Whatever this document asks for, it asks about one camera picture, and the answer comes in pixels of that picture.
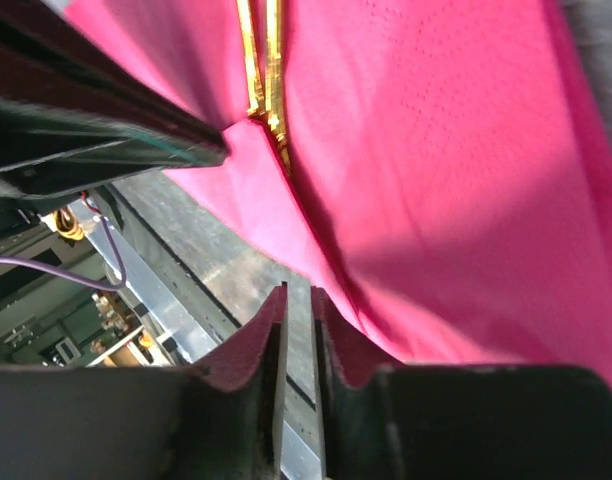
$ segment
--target pink fabric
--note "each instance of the pink fabric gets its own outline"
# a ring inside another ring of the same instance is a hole
[[[386,351],[572,363],[612,385],[612,153],[555,2],[285,3],[292,185],[245,119],[234,0],[67,13],[225,129],[223,167],[169,176]]]

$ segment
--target pink cloth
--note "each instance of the pink cloth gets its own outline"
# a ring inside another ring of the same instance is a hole
[[[612,385],[612,152],[555,1],[285,3],[292,185],[245,119],[235,0],[67,14],[224,129],[223,167],[168,175],[387,352]]]

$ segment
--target gold zipper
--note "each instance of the gold zipper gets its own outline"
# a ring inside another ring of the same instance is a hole
[[[248,88],[248,116],[264,118],[286,173],[291,174],[284,113],[282,62],[282,0],[266,0],[266,76],[259,69],[255,29],[249,0],[237,0],[239,25],[244,42],[244,65]]]

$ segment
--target purple cable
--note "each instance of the purple cable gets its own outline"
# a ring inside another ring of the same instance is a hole
[[[79,283],[81,285],[85,285],[90,288],[94,288],[95,290],[103,290],[106,292],[117,292],[126,286],[126,267],[124,262],[122,261],[122,257],[119,255],[119,250],[117,249],[117,245],[113,240],[113,236],[110,233],[110,228],[108,227],[108,222],[104,218],[103,215],[99,216],[101,218],[102,227],[104,228],[104,233],[106,233],[106,238],[108,238],[108,243],[110,244],[110,248],[113,250],[113,254],[115,255],[115,259],[117,260],[117,267],[119,268],[119,276],[121,281],[113,285],[112,283],[104,283],[98,282],[95,280],[91,280],[90,278],[83,277],[81,275],[77,275],[76,273],[69,272],[68,270],[64,270],[62,268],[53,267],[51,265],[46,265],[45,263],[37,262],[35,260],[29,260],[27,258],[16,258],[16,257],[0,257],[0,263],[5,263],[8,265],[17,265],[20,267],[32,268],[34,270],[39,270],[45,273],[49,273],[56,277],[64,278],[66,280],[70,280],[71,282]]]

